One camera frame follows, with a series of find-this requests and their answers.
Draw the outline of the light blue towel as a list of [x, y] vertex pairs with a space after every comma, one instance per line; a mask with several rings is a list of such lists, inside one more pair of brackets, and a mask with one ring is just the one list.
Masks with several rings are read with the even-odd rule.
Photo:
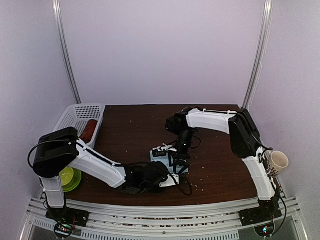
[[[177, 154], [177, 152], [169, 152], [166, 156], [153, 157], [152, 150], [149, 151], [151, 162], [161, 162], [167, 167], [168, 171], [173, 174], [172, 172], [173, 167], [171, 166], [171, 154]], [[189, 168], [182, 174], [186, 174], [188, 172], [189, 172]]]

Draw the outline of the rust brown towel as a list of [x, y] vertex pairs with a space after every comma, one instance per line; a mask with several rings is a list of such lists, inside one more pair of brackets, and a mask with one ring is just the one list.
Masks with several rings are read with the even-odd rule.
[[97, 124], [98, 121], [95, 119], [90, 119], [87, 122], [82, 135], [79, 137], [86, 144], [92, 140]]

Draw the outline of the white perforated plastic basket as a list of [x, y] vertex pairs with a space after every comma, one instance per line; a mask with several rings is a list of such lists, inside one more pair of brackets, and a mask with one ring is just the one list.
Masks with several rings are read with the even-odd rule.
[[101, 125], [103, 123], [105, 108], [106, 105], [102, 103], [82, 103], [70, 105], [61, 115], [53, 129], [53, 132], [68, 127], [73, 127], [77, 130], [78, 137], [80, 137], [85, 131], [88, 122], [90, 120], [95, 120], [97, 121], [97, 125], [94, 129], [90, 142], [87, 143], [89, 147], [94, 149]]

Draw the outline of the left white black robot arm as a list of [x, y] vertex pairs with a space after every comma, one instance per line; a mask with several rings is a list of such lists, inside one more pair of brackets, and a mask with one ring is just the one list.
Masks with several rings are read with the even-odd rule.
[[177, 184], [162, 162], [115, 162], [89, 147], [73, 127], [42, 136], [29, 151], [27, 162], [42, 182], [48, 208], [61, 222], [72, 218], [71, 209], [66, 207], [60, 177], [66, 167], [80, 170], [113, 189], [132, 195]]

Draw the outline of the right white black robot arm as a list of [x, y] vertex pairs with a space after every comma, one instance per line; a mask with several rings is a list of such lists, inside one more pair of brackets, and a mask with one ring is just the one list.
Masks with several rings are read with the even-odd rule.
[[179, 156], [188, 154], [197, 129], [228, 134], [232, 153], [244, 162], [256, 187], [259, 204], [256, 216], [266, 221], [276, 212], [280, 195], [265, 158], [269, 148], [262, 144], [260, 132], [247, 109], [219, 111], [186, 107], [169, 117], [165, 128], [177, 136], [175, 148]]

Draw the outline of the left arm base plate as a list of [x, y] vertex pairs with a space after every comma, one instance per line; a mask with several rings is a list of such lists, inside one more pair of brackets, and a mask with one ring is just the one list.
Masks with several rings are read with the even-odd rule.
[[89, 219], [89, 212], [70, 207], [48, 208], [45, 217], [57, 223], [86, 227]]

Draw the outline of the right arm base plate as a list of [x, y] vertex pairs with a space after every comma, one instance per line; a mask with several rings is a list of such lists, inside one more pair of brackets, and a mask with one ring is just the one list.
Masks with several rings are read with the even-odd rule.
[[238, 214], [242, 226], [270, 222], [272, 219], [280, 218], [282, 216], [282, 212], [280, 209], [276, 209], [274, 212], [270, 212], [269, 210], [262, 209], [261, 207], [244, 209], [239, 211]]

